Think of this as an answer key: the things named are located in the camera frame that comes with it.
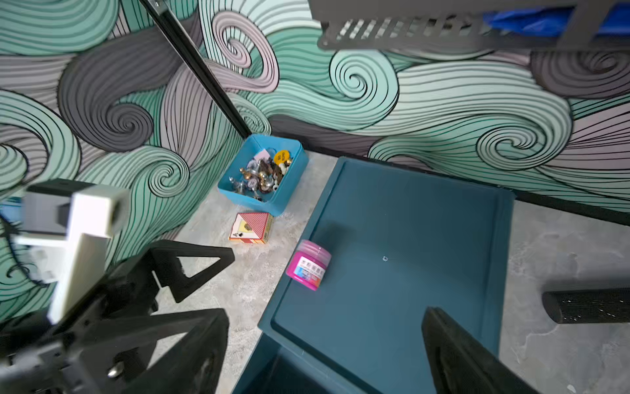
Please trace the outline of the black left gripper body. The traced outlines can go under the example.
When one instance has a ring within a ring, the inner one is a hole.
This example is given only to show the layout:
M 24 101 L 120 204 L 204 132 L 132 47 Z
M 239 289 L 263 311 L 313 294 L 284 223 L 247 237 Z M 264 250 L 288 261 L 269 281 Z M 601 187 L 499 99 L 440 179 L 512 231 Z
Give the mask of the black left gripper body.
M 44 311 L 1 325 L 3 393 L 120 393 L 149 367 L 156 340 L 143 343 L 133 319 L 158 309 L 147 269 L 110 274 L 58 324 Z

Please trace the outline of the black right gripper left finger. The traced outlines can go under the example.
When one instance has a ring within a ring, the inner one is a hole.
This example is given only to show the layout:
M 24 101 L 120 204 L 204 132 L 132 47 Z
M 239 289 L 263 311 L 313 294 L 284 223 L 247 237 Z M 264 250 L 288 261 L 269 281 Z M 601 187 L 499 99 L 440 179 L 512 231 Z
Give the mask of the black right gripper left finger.
M 174 333 L 185 332 L 124 393 L 215 393 L 226 355 L 229 318 L 223 309 L 167 315 Z

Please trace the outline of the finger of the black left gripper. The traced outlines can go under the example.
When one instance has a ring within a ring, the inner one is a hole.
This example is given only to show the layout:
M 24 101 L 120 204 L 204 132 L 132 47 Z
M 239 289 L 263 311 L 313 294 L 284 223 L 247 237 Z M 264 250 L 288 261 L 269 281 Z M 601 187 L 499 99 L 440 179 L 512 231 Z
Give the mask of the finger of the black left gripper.
M 236 260 L 230 247 L 156 241 L 149 246 L 153 271 L 161 287 L 181 303 Z

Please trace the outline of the teal drawer cabinet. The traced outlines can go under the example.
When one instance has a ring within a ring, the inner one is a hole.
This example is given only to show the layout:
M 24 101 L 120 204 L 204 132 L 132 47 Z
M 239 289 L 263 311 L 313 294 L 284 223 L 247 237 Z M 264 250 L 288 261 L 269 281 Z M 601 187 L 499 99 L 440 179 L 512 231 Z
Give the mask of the teal drawer cabinet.
M 448 313 L 492 353 L 515 195 L 342 158 L 303 239 L 331 254 L 318 290 L 283 276 L 238 393 L 432 393 L 422 321 Z

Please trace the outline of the magenta paint can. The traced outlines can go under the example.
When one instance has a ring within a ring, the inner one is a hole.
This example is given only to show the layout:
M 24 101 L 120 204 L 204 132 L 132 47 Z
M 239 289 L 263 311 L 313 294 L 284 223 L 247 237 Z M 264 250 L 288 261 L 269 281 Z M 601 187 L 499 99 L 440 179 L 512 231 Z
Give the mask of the magenta paint can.
M 331 262 L 331 254 L 314 242 L 301 240 L 292 255 L 285 274 L 308 287 L 318 290 Z

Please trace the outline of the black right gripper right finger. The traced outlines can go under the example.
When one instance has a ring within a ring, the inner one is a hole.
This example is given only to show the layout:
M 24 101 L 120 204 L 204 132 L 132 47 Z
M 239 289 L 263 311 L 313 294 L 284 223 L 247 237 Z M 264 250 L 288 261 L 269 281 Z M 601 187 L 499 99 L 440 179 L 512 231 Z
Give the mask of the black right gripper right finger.
M 438 393 L 535 393 L 440 308 L 428 307 L 423 341 Z

